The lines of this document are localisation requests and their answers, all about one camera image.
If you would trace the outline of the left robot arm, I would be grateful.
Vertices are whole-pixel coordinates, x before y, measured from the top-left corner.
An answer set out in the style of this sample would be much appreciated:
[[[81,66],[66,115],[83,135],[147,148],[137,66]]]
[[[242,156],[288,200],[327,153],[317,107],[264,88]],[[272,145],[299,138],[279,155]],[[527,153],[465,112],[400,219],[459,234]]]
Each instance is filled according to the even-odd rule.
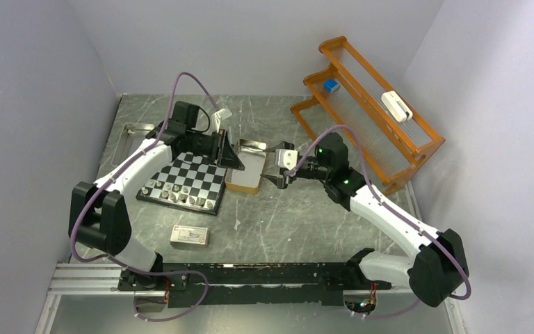
[[[209,116],[209,128],[201,132],[195,128],[199,110],[198,105],[176,102],[172,115],[148,132],[140,146],[114,170],[93,183],[79,182],[73,188],[69,237],[75,259],[86,261],[76,251],[76,244],[82,244],[137,272],[137,281],[145,288],[162,285],[162,257],[133,236],[129,201],[153,174],[183,153],[222,168],[245,168],[225,126],[232,112],[218,109]]]

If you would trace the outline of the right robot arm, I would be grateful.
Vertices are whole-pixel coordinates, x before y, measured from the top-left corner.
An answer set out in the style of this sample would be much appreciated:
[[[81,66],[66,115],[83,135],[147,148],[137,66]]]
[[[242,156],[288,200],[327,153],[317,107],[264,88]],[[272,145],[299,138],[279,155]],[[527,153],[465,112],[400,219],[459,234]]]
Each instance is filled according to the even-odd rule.
[[[275,155],[280,171],[263,177],[277,188],[285,189],[296,179],[319,181],[332,202],[374,224],[404,252],[398,256],[370,248],[361,251],[347,270],[353,287],[363,288],[370,282],[407,287],[431,307],[447,298],[471,296],[461,236],[423,223],[384,196],[365,169],[350,166],[348,146],[338,133],[322,134],[304,155],[286,141],[264,151]]]

